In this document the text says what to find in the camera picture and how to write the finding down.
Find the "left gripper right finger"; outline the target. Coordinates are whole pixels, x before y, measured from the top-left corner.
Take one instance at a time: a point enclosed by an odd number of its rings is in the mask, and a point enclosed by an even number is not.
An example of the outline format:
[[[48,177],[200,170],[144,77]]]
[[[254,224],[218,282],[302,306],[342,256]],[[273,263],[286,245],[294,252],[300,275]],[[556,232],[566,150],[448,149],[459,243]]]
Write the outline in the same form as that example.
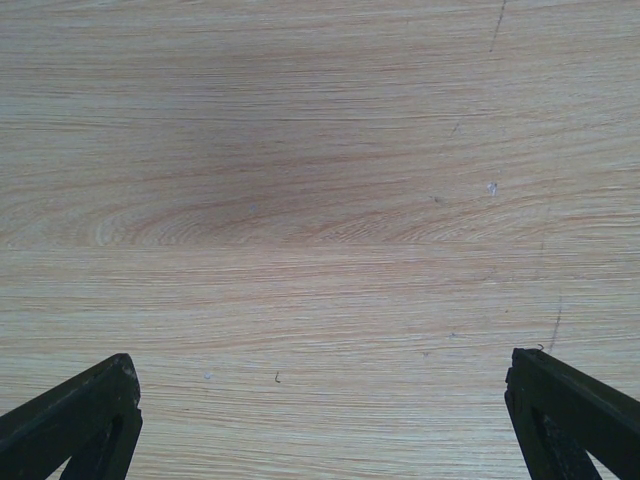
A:
[[[516,348],[505,403],[533,479],[639,477],[639,402],[541,349]]]

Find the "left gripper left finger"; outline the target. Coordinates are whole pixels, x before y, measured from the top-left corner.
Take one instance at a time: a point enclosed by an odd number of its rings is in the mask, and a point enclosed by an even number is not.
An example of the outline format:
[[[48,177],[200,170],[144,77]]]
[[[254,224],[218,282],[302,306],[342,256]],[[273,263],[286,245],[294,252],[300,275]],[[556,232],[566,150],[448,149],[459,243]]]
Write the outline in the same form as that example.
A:
[[[143,420],[127,353],[114,354],[1,416],[1,477],[124,479]]]

